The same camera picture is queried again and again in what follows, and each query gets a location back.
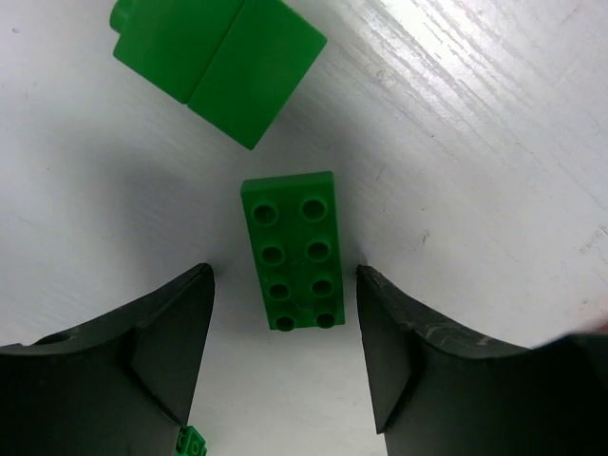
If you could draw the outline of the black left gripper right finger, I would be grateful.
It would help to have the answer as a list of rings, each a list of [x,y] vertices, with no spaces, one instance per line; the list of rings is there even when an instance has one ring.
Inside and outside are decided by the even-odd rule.
[[[390,455],[603,455],[607,337],[534,349],[476,332],[370,266],[356,304],[376,430]]]

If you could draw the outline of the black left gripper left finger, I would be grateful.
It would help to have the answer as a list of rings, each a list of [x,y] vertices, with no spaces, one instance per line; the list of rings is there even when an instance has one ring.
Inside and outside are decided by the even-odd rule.
[[[212,268],[1,350],[5,455],[174,455],[214,306]]]

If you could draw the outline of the small green lego brick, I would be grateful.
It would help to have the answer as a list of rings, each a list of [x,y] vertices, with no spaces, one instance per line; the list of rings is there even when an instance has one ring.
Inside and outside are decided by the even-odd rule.
[[[207,447],[205,439],[193,426],[180,428],[174,449],[175,456],[206,456]]]

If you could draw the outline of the green tall lego block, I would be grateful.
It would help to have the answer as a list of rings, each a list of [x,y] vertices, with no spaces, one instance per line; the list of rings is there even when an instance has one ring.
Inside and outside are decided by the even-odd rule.
[[[282,1],[118,1],[114,57],[249,150],[326,37]]]

